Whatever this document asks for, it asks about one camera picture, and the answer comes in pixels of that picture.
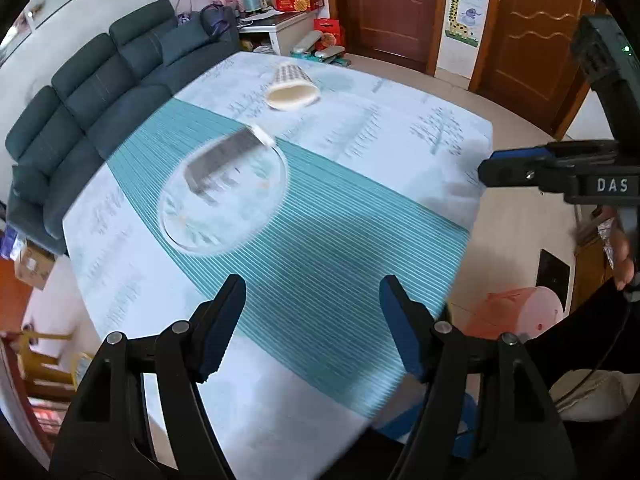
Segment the person's right hand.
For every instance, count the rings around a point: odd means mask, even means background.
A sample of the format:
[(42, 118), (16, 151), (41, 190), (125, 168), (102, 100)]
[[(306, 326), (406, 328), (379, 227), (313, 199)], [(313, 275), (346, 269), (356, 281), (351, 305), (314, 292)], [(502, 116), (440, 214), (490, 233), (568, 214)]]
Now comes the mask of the person's right hand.
[(623, 290), (634, 279), (634, 259), (630, 255), (626, 234), (616, 228), (611, 235), (614, 256), (614, 282), (618, 290)]

